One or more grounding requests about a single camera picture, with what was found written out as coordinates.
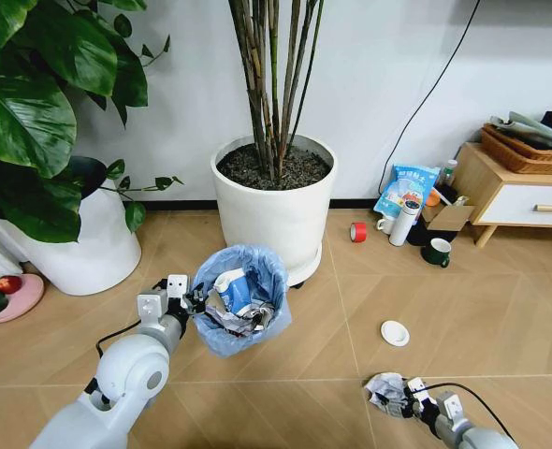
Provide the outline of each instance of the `trash bin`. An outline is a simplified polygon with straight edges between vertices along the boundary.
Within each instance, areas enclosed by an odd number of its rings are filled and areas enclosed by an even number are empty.
[[[199,267],[193,285],[203,282],[203,293],[207,295],[220,274],[241,267],[245,271],[251,297],[270,302],[274,306],[274,315],[265,330],[248,336],[229,333],[206,314],[195,315],[193,320],[199,336],[210,351],[220,357],[229,357],[274,338],[292,322],[286,302],[286,269],[280,256],[268,248],[247,245],[225,248]]]

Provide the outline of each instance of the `white mug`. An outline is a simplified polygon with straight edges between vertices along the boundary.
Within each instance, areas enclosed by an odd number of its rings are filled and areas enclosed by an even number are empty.
[[[376,222],[376,229],[384,232],[389,236],[392,232],[392,228],[394,227],[396,220],[397,219],[395,217],[383,215],[382,218]]]

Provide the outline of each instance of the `tape roll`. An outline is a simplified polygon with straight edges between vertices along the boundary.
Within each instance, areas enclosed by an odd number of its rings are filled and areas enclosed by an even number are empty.
[[[368,237],[368,227],[363,222],[351,223],[351,241],[359,243]]]

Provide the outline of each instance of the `cabinet leg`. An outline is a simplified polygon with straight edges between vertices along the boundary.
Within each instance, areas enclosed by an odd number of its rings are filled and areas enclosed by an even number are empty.
[[[482,233],[482,235],[479,237],[479,239],[475,242],[475,246],[478,248],[484,248],[484,245],[487,244],[488,240],[492,237],[492,234],[494,234],[494,231],[497,230],[497,226],[486,226],[486,229]]]

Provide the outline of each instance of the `blue plastic bag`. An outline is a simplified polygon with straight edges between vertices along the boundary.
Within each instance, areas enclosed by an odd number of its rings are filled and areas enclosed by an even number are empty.
[[[245,271],[251,298],[258,298],[274,305],[274,316],[266,330],[247,337],[232,335],[214,323],[205,314],[195,315],[193,321],[201,339],[210,351],[220,357],[229,357],[261,341],[280,334],[292,322],[286,302],[288,274],[279,255],[268,248],[236,245],[212,255],[199,267],[193,285],[203,282],[203,293],[213,287],[216,278],[230,269]]]
[[[406,200],[410,199],[421,206],[424,205],[440,169],[397,165],[392,168],[393,180],[386,186],[373,209],[383,215],[397,218]]]

